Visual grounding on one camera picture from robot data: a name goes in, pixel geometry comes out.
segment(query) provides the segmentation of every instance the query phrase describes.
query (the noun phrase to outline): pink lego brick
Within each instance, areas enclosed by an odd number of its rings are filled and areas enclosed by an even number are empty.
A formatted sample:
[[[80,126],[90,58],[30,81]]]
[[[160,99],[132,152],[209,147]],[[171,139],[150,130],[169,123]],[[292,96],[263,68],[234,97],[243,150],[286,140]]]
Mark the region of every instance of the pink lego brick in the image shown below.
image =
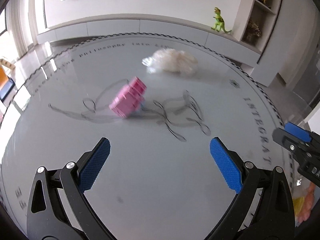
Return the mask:
[[[128,117],[139,110],[141,102],[144,101],[142,95],[146,88],[146,85],[135,77],[128,85],[121,88],[109,108],[122,118]]]

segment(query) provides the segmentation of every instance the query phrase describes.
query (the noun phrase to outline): blue gripper pad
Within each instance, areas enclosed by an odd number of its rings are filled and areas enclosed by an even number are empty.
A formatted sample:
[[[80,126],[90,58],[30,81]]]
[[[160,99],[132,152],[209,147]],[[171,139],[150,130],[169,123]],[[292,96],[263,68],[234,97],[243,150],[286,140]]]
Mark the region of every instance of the blue gripper pad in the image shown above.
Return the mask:
[[[284,130],[292,134],[293,136],[299,138],[303,142],[311,142],[312,138],[309,135],[309,133],[291,122],[288,122],[284,126]]]
[[[229,188],[234,189],[239,194],[242,188],[241,172],[216,138],[213,138],[210,142],[210,153]]]
[[[79,173],[78,187],[81,193],[91,189],[109,154],[110,142],[108,139],[105,139]]]

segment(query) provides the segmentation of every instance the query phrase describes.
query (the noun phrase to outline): black sketch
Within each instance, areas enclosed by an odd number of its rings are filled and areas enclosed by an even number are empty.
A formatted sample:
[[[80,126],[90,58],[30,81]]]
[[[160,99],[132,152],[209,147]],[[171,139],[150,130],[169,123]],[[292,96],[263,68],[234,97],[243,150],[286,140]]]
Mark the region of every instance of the black sketch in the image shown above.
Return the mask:
[[[230,84],[233,85],[235,88],[240,88],[240,85],[239,85],[238,82],[235,81],[235,80],[231,80],[231,79],[230,79]]]
[[[111,88],[113,88],[116,85],[119,84],[128,84],[128,79],[121,79],[108,87],[106,87],[98,97],[93,100],[91,98],[84,98],[83,104],[84,107],[87,109],[84,112],[76,113],[72,111],[65,111],[61,110],[55,106],[52,106],[49,104],[49,107],[58,113],[64,114],[70,118],[76,119],[76,120],[84,120],[89,121],[93,123],[112,123],[117,120],[121,120],[122,118],[116,115],[99,115],[98,112],[101,112],[108,108],[109,104],[98,106],[99,101],[102,98],[102,96]],[[169,103],[177,102],[180,104],[180,106],[177,107],[168,107]],[[128,117],[128,119],[155,119],[157,120],[157,124],[161,125],[164,124],[167,129],[169,130],[172,135],[175,136],[178,140],[181,142],[187,141],[181,134],[175,132],[172,127],[193,127],[193,126],[199,126],[201,131],[207,135],[211,135],[210,128],[203,123],[204,117],[203,113],[200,109],[200,106],[196,102],[196,100],[189,94],[188,91],[184,91],[182,97],[179,98],[169,98],[164,100],[163,102],[158,102],[156,100],[153,100],[153,105],[155,106],[155,109],[151,107],[141,107],[141,111],[135,112],[132,115]],[[185,121],[183,123],[176,123],[173,120],[169,119],[168,115],[173,114],[173,116],[181,115],[182,113],[191,110],[195,114],[195,118],[186,117]]]

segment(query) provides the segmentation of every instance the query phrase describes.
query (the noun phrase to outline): window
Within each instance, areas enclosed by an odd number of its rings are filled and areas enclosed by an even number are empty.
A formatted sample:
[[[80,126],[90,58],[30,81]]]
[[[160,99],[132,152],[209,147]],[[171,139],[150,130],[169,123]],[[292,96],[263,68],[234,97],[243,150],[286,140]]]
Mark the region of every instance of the window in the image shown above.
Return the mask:
[[[16,45],[7,31],[0,36],[0,58],[5,58],[9,62],[18,58]]]
[[[5,22],[5,9],[0,14],[0,36],[7,31],[7,24]]]

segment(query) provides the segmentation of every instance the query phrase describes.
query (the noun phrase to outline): glass tabletop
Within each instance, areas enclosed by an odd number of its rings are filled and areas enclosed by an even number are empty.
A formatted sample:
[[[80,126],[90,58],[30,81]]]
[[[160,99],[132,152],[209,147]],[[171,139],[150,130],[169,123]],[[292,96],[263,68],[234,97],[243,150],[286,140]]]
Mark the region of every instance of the glass tabletop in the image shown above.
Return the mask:
[[[147,73],[142,59],[161,48],[194,55],[196,74]],[[135,76],[147,86],[144,106],[122,119],[108,106]],[[283,167],[292,187],[293,160],[271,136],[282,125],[262,88],[203,46],[165,35],[93,38],[43,64],[9,106],[0,129],[7,142],[0,149],[4,188],[25,230],[37,168],[60,169],[105,137],[110,155],[84,195],[111,233],[117,239],[204,239],[235,196],[210,155],[211,139],[218,136],[258,168]]]

